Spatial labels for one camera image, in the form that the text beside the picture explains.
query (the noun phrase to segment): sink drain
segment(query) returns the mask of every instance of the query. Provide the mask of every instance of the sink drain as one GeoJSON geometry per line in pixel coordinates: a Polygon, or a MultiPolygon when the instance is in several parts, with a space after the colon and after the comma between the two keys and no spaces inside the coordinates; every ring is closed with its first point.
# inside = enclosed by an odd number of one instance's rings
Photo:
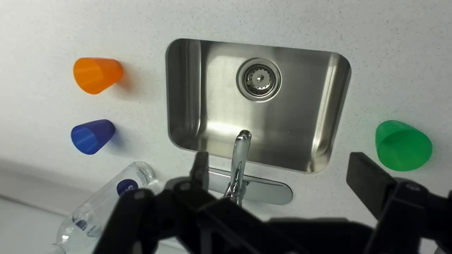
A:
{"type": "Polygon", "coordinates": [[[278,93],[279,86],[280,73],[266,59],[245,61],[237,72],[237,88],[248,100],[269,100],[278,93]]]}

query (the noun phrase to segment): faucet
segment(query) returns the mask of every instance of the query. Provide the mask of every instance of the faucet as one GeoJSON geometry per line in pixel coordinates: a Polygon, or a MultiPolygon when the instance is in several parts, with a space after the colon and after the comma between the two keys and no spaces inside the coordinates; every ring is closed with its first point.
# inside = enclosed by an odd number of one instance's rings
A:
{"type": "Polygon", "coordinates": [[[242,181],[244,164],[251,145],[251,133],[241,130],[235,137],[234,150],[231,154],[230,181],[224,192],[224,199],[241,206],[241,199],[245,192],[245,182],[242,181]]]}

